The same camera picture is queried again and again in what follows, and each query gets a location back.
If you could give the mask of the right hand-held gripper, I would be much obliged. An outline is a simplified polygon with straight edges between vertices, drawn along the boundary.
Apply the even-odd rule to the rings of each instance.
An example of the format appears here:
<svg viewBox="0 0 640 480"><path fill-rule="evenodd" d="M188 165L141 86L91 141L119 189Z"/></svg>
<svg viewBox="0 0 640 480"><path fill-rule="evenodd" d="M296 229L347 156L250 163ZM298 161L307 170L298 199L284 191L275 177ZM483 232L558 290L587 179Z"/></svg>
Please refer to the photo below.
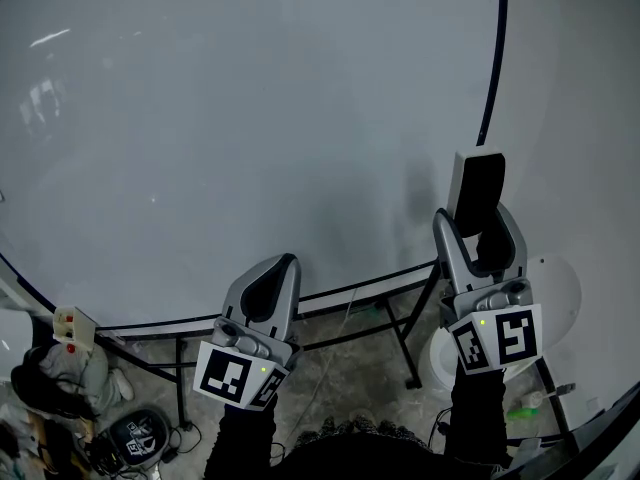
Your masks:
<svg viewBox="0 0 640 480"><path fill-rule="evenodd" d="M470 270L470 256L444 208L434 215L433 234L441 271L458 294L441 308L441 325L452 337L465 372L503 370L540 357L541 306L533 302L531 285L523 277L527 246L509 210L498 203L476 247L479 271L503 283L475 290L478 278Z"/></svg>

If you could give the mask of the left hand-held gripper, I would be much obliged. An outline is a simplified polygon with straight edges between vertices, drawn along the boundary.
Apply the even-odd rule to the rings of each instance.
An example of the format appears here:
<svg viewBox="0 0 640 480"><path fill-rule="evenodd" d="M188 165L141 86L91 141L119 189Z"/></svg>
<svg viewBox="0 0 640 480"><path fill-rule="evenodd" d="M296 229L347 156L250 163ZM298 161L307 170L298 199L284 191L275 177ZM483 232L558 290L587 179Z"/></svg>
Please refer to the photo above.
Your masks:
<svg viewBox="0 0 640 480"><path fill-rule="evenodd" d="M263 260L237 278L223 304L226 318L216 318L212 337L200 342L193 390L236 408L265 410L302 351L285 341L300 285L300 263L291 253ZM259 326L263 334L232 320Z"/></svg>

